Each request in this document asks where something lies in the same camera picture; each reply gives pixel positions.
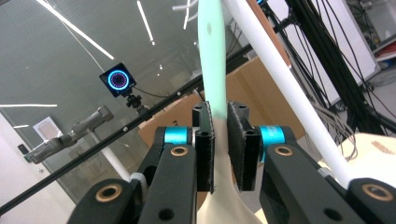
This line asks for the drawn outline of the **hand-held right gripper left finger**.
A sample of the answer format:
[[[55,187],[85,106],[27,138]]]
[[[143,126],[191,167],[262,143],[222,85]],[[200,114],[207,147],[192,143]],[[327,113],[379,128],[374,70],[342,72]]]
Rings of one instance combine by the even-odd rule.
[[[213,193],[215,134],[209,102],[194,105],[191,114],[191,127],[158,127],[155,131],[155,143],[163,148],[170,145],[194,147],[197,160],[197,190]]]

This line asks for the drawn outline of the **ceiling light strip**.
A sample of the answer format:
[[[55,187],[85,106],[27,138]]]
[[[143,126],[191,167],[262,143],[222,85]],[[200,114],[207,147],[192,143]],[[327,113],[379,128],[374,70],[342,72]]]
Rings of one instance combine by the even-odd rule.
[[[82,38],[84,38],[86,41],[88,41],[91,45],[93,45],[96,49],[101,51],[104,55],[107,56],[110,60],[114,60],[115,57],[110,54],[107,50],[102,48],[98,43],[96,43],[93,39],[91,39],[88,35],[86,35],[84,32],[82,32],[79,28],[77,28],[76,25],[74,25],[72,22],[70,22],[67,18],[65,18],[62,14],[60,14],[58,11],[56,11],[49,3],[47,3],[45,0],[36,0],[38,4],[40,4],[42,7],[44,7],[47,11],[49,11],[52,15],[54,15],[56,18],[58,18],[61,22],[63,22],[68,28],[72,29],[74,32],[76,32],[78,35],[80,35]]]
[[[13,107],[57,107],[55,104],[0,104],[0,108],[13,108]]]
[[[154,41],[151,29],[149,27],[149,22],[147,20],[146,13],[145,13],[145,11],[143,9],[142,3],[141,3],[140,0],[136,0],[136,4],[137,4],[138,10],[139,10],[139,13],[141,15],[142,21],[144,23],[145,29],[146,29],[146,31],[148,33],[149,42],[151,43],[152,46],[155,46],[156,43]]]

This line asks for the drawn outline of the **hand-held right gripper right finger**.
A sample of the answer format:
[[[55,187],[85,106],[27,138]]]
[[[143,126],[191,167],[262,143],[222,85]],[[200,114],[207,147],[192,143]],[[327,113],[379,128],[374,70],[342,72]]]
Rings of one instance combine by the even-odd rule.
[[[288,126],[253,126],[248,118],[247,105],[233,101],[228,103],[229,156],[240,191],[255,189],[257,165],[265,161],[266,150],[269,146],[287,144],[295,140],[294,132]]]

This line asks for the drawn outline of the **cream turner with mint handle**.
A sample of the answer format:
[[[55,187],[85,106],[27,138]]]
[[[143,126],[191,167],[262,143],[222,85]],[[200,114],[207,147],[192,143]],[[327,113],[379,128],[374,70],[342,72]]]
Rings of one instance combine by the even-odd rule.
[[[226,43],[220,0],[198,1],[198,40],[205,99],[214,125],[214,191],[198,210],[198,224],[262,224],[243,203],[233,184],[228,154]]]

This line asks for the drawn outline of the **white post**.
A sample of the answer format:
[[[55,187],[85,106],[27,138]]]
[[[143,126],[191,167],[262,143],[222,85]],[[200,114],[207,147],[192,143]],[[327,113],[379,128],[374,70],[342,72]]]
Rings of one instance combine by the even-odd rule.
[[[114,152],[109,147],[104,147],[101,150],[101,153],[105,156],[114,170],[118,173],[118,175],[125,181],[128,181],[130,178],[130,174],[127,169],[120,162],[118,157],[114,154]]]

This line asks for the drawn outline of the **brown cardboard box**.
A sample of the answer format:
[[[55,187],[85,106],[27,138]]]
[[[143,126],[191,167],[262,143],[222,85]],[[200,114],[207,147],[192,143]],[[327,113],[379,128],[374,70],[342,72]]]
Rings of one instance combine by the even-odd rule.
[[[252,126],[288,126],[297,139],[304,136],[303,125],[258,57],[228,74],[226,85],[229,101],[248,106],[248,120]],[[191,126],[191,110],[201,101],[202,99],[194,93],[176,100],[140,125],[138,134],[146,145],[151,147],[158,127]]]

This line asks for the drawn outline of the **white board panel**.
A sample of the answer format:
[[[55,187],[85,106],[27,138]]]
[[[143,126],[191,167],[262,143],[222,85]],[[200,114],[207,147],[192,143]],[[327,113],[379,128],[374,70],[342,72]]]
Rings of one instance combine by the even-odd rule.
[[[357,23],[352,17],[344,0],[309,0],[314,9],[320,11],[321,19],[343,52],[344,60],[356,82],[368,80],[379,71],[379,65],[369,49]],[[302,31],[294,24],[285,29],[288,40],[301,57],[307,70],[314,76],[319,87],[324,90],[329,103],[333,105],[340,100],[318,57],[304,37]]]

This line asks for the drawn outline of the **white utensil rack stand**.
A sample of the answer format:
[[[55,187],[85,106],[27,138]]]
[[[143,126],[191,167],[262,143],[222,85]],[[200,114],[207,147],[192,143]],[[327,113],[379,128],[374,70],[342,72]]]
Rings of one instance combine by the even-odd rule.
[[[184,1],[183,5],[173,6],[172,9],[185,13],[184,22],[198,20],[199,0]],[[222,10],[226,8],[230,11],[243,34],[247,37],[292,111],[303,124],[322,158],[335,175],[336,181],[343,188],[347,188],[355,175],[291,73],[286,57],[280,54],[270,38],[273,31],[264,26],[266,18],[260,11],[257,1],[220,0],[220,2]]]

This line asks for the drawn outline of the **thin black crossbar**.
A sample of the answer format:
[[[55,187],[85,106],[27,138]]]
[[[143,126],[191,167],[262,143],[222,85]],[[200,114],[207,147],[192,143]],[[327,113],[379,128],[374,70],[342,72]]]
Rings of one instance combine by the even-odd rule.
[[[102,151],[105,147],[109,146],[129,131],[137,127],[143,121],[149,120],[154,114],[159,112],[160,110],[164,109],[166,106],[170,105],[173,101],[180,99],[184,94],[192,92],[196,88],[200,88],[203,86],[203,77],[199,76],[194,78],[193,80],[189,81],[177,91],[168,95],[165,99],[160,101],[154,107],[152,107],[148,112],[144,113],[142,116],[134,119],[133,121],[127,123],[122,128],[111,134],[105,140],[99,142],[94,147],[91,147],[86,152],[78,155],[75,159],[71,160],[65,166],[61,167],[54,173],[50,174],[48,177],[45,177],[43,180],[39,181],[38,183],[34,184],[32,187],[15,197],[14,199],[10,200],[9,202],[5,203],[0,207],[0,216],[7,213],[9,210],[13,209],[14,207],[18,206],[20,203],[24,202],[31,196],[35,195],[37,192],[60,178],[61,176],[67,174],[83,162],[87,161],[89,158],[97,154],[98,152]]]

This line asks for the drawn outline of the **brown tape piece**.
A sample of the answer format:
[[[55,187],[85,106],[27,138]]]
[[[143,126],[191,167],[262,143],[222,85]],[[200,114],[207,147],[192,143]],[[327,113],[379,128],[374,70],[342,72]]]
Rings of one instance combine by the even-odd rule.
[[[392,150],[388,149],[387,147],[385,147],[384,145],[382,145],[381,143],[377,142],[377,141],[373,141],[372,145],[376,148],[378,148],[381,152],[389,154],[389,155],[396,155],[395,152],[393,152]]]

